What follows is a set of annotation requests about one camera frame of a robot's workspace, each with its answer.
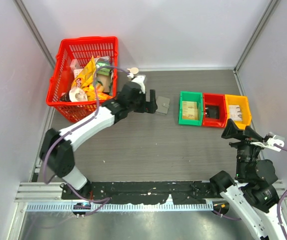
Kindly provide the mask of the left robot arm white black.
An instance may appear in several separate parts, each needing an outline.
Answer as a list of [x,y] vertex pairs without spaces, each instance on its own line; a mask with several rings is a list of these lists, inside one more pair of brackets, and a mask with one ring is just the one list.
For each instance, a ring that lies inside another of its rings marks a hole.
[[149,91],[149,99],[146,95],[144,83],[129,81],[115,98],[103,102],[84,119],[60,131],[49,129],[39,153],[42,167],[61,178],[79,199],[90,199],[92,184],[76,167],[75,150],[95,134],[125,119],[130,112],[154,114],[158,108],[156,91]]

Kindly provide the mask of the grey card holder wallet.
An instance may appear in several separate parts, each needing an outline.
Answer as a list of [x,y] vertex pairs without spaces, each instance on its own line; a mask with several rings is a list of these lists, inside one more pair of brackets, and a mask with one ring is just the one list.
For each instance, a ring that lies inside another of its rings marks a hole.
[[166,115],[170,107],[170,99],[167,97],[158,96],[156,99],[156,113]]

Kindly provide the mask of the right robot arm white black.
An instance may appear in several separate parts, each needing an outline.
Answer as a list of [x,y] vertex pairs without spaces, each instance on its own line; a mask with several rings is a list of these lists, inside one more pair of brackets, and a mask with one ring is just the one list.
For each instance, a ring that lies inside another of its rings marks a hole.
[[285,139],[271,132],[261,137],[249,125],[240,129],[232,119],[228,119],[221,137],[236,140],[229,143],[237,150],[236,174],[231,177],[222,170],[211,177],[211,195],[222,197],[229,204],[255,240],[287,240],[287,224],[282,215],[287,190],[278,194],[274,184],[279,178],[273,162],[258,159],[264,149],[287,152]]

